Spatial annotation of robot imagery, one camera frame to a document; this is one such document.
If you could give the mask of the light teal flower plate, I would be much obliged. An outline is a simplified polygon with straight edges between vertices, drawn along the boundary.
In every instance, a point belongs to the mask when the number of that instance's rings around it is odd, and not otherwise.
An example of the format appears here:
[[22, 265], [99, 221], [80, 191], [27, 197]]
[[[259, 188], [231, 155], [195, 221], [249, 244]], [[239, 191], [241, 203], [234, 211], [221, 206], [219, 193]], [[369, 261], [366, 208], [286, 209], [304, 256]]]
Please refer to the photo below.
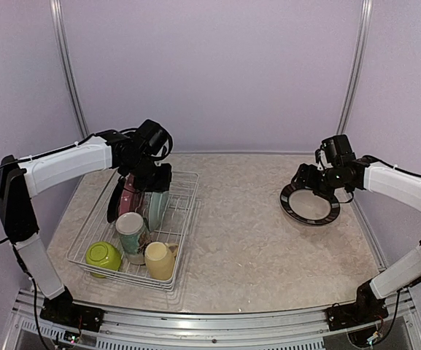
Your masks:
[[151, 194], [147, 215], [150, 231], [155, 231], [161, 226], [168, 199], [169, 191], [153, 192]]

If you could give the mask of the black rimmed striped plate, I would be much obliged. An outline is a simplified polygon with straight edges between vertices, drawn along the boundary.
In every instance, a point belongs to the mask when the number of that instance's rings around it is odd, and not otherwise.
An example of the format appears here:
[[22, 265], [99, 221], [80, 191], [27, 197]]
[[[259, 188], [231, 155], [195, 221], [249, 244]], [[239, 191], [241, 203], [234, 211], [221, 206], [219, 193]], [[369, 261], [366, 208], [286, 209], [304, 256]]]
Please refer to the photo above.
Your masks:
[[297, 222], [311, 226], [323, 226], [334, 222], [340, 215], [341, 207], [336, 197], [327, 200], [294, 184], [283, 187], [279, 195], [284, 213]]

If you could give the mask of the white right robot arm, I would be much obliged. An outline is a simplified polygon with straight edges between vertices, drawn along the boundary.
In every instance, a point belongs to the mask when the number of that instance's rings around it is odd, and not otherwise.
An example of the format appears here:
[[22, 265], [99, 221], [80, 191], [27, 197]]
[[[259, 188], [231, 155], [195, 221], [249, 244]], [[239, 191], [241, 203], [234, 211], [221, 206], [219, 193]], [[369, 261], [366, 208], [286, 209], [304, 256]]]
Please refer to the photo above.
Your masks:
[[[314, 195], [329, 201], [332, 209], [338, 209], [335, 190], [339, 188], [349, 193], [358, 189], [384, 195], [421, 212], [421, 176], [389, 166], [371, 156], [347, 162], [342, 160], [323, 170], [303, 163], [284, 188], [280, 200], [292, 218], [308, 225], [324, 225], [324, 219], [304, 219], [295, 213], [289, 206], [289, 197], [299, 190], [311, 190]], [[416, 248], [358, 288], [357, 301], [349, 309], [350, 318], [358, 324], [366, 323], [377, 313], [379, 301], [420, 280], [421, 240]]]

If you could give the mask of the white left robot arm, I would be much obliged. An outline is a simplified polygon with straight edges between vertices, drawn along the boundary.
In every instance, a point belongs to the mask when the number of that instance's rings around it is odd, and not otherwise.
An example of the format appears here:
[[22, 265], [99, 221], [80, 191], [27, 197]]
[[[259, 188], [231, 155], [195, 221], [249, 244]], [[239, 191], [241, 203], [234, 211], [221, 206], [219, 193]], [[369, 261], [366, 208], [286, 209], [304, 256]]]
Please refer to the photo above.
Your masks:
[[121, 195], [131, 176], [137, 192], [165, 192], [171, 166], [164, 159], [174, 146], [171, 134], [148, 120], [125, 133], [95, 133], [76, 144], [41, 155], [16, 159], [6, 156], [0, 165], [0, 220], [21, 268], [35, 281], [50, 312], [63, 324], [79, 316], [72, 295], [57, 274], [44, 244], [32, 198], [60, 183], [96, 171], [115, 169], [120, 175], [109, 200], [108, 222], [119, 217]]

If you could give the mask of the maroon pink plate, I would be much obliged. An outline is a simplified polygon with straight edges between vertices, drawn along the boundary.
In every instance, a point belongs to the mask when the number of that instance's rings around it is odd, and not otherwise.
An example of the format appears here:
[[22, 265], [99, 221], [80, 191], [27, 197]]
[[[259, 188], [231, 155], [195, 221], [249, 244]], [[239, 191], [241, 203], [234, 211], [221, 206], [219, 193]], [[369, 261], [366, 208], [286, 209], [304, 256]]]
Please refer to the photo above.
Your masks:
[[143, 215], [145, 193], [134, 187], [134, 176], [131, 174], [125, 180], [123, 191], [120, 196], [117, 215], [120, 217], [129, 212]]

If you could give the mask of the small black plate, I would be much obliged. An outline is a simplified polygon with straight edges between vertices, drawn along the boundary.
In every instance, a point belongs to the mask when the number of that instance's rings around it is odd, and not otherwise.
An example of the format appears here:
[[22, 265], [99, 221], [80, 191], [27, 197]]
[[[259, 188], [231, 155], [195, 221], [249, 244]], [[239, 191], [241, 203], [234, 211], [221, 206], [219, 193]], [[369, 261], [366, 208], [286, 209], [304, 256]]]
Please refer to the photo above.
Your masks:
[[113, 223], [118, 218], [121, 196], [125, 187], [125, 178], [120, 177], [112, 191], [107, 207], [107, 222]]

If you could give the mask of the floral patterned tall mug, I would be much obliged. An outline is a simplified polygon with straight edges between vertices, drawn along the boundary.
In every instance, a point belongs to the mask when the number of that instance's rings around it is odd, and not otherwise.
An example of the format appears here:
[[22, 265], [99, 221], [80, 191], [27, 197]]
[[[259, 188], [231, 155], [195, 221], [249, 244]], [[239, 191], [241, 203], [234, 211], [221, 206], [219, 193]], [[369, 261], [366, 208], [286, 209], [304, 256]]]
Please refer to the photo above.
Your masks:
[[125, 213], [117, 218], [115, 229], [128, 261], [133, 265], [144, 265], [144, 252], [150, 243], [144, 218], [136, 212]]

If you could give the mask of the yellow mug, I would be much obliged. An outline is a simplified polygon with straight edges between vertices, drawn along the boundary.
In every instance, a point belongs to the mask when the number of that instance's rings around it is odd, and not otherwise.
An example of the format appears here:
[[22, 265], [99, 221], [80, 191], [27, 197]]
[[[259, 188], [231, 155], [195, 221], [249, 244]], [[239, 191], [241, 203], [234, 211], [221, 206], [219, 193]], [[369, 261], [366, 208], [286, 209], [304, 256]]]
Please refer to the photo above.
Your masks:
[[167, 281], [173, 276], [179, 244], [155, 241], [145, 249], [144, 259], [152, 279]]

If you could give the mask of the lime green bowl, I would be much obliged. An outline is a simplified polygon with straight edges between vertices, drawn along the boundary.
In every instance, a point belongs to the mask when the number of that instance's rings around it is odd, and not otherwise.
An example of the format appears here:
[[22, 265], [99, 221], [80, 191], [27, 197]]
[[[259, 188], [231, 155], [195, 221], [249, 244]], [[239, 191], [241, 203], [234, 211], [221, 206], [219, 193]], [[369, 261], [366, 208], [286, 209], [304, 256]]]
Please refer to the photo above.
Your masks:
[[85, 262], [89, 266], [119, 271], [122, 264], [120, 251], [107, 241], [97, 241], [88, 247]]

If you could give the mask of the right aluminium corner post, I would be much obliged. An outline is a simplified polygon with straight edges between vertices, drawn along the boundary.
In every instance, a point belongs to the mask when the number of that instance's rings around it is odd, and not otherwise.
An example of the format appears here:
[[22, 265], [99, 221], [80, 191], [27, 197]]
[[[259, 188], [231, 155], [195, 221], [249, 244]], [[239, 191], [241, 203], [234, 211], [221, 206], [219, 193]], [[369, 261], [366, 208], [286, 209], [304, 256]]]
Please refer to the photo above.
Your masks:
[[336, 128], [336, 134], [343, 134], [346, 132], [348, 122], [351, 117], [352, 107], [360, 80], [360, 73], [368, 42], [368, 32], [371, 24], [373, 3], [373, 0], [363, 0], [361, 2], [358, 35], [355, 43], [352, 67], [349, 73], [346, 95], [342, 104], [340, 119]]

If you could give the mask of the aluminium corner post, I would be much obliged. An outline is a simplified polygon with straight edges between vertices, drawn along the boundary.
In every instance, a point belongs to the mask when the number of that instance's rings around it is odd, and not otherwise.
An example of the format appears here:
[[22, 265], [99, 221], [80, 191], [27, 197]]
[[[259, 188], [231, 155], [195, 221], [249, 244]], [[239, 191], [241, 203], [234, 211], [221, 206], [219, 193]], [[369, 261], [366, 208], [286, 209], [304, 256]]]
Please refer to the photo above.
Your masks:
[[358, 35], [355, 43], [352, 67], [349, 73], [346, 95], [342, 104], [340, 119], [336, 128], [336, 134], [343, 134], [346, 132], [348, 122], [351, 117], [352, 107], [360, 80], [360, 73], [368, 42], [368, 32], [371, 24], [373, 3], [373, 0], [363, 0], [361, 2]]
[[69, 55], [69, 46], [63, 21], [63, 9], [61, 1], [50, 0], [50, 11], [53, 20], [55, 39], [61, 59], [61, 66], [74, 112], [74, 119], [81, 137], [86, 137], [89, 134], [89, 128], [82, 110], [82, 105], [75, 82], [74, 70], [72, 68], [72, 62]]

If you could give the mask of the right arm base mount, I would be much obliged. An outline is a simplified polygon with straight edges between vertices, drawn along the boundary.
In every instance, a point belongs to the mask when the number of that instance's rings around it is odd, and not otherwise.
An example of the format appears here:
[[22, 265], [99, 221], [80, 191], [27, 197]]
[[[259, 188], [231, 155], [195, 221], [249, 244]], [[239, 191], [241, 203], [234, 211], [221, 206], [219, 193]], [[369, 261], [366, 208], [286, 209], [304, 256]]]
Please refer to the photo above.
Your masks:
[[324, 312], [330, 331], [357, 327], [389, 316], [385, 299], [378, 299], [368, 284], [358, 287], [354, 302], [335, 303]]

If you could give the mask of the aluminium front frame rail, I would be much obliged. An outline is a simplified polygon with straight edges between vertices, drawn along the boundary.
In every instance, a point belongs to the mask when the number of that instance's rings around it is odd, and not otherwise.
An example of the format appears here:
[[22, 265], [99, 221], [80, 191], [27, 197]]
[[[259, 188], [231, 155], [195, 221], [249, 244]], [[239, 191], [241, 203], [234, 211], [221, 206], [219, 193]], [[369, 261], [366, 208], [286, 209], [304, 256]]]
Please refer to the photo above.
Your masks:
[[390, 297], [384, 321], [331, 330], [324, 307], [235, 314], [190, 314], [102, 305], [97, 331], [34, 316], [42, 297], [22, 289], [2, 333], [0, 349], [355, 349], [355, 333], [379, 329], [385, 339], [375, 349], [421, 349], [421, 324], [408, 292]]

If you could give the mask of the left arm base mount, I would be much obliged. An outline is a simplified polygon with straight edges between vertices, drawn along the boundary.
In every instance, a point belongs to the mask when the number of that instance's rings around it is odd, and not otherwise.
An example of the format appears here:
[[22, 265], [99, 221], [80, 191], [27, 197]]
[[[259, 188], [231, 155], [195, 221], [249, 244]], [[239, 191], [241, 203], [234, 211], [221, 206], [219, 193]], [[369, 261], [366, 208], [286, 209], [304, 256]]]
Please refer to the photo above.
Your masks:
[[67, 287], [53, 299], [46, 297], [40, 312], [43, 320], [95, 333], [100, 330], [104, 314], [101, 308], [75, 303]]

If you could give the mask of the left aluminium corner post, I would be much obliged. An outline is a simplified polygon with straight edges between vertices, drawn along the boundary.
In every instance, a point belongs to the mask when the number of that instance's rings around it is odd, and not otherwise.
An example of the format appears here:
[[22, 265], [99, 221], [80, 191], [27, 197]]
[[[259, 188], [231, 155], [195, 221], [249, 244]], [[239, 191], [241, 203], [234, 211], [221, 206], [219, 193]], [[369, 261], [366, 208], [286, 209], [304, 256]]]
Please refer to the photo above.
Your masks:
[[74, 119], [81, 137], [86, 137], [89, 134], [89, 128], [82, 110], [82, 105], [75, 82], [74, 70], [72, 68], [72, 62], [69, 55], [69, 46], [63, 21], [63, 9], [61, 1], [50, 0], [50, 11], [53, 20], [55, 39], [61, 59], [61, 66], [74, 112]]

